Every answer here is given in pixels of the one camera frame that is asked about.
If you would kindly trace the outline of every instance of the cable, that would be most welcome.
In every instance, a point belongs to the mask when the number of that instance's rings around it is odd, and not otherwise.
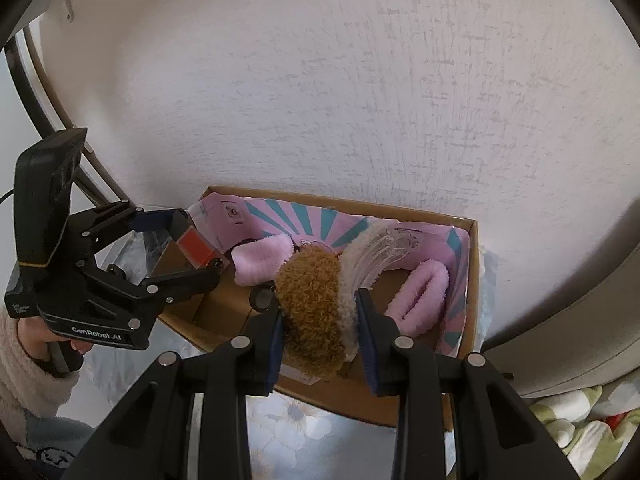
[[[0,204],[4,202],[7,198],[9,198],[12,194],[14,194],[13,189],[11,191],[7,191],[4,195],[2,195],[2,198],[0,198]]]

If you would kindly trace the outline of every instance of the blue gripper pad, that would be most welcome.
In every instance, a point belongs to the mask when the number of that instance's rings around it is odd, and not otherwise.
[[[284,352],[284,326],[282,324],[282,313],[278,313],[273,336],[271,337],[271,345],[269,346],[269,371],[267,373],[267,386],[273,390],[275,383],[278,381],[280,373],[280,364],[282,363],[282,353]]]
[[[356,306],[358,307],[358,344],[360,346],[360,355],[362,357],[362,365],[364,367],[364,376],[367,384],[371,389],[371,393],[378,394],[380,386],[380,378],[378,375],[378,353],[367,319],[366,308],[359,293],[355,295]]]

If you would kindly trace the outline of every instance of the white fleece jacket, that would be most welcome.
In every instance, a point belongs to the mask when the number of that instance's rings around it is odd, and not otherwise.
[[[77,373],[56,378],[25,353],[18,341],[17,320],[2,305],[0,419],[22,456],[46,478],[59,478],[93,431],[80,422],[56,417],[77,382]]]

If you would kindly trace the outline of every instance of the label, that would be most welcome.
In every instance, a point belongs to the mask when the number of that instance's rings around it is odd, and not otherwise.
[[[11,308],[14,310],[16,314],[24,314],[31,308],[31,305],[20,305],[20,304],[14,303],[12,304]]]
[[[94,332],[93,330],[85,330],[83,328],[76,328],[75,326],[71,327],[71,330],[79,335],[90,336],[90,337],[100,337],[102,339],[110,339],[113,341],[122,341],[121,336],[118,334],[106,334],[103,332]]]

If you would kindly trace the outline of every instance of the person's hand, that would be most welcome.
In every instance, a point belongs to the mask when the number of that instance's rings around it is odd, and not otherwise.
[[[33,358],[41,361],[49,361],[49,349],[47,343],[69,341],[68,337],[55,335],[47,328],[41,317],[23,317],[18,320],[18,341],[24,351]],[[71,348],[81,354],[86,354],[94,346],[87,341],[71,339]]]

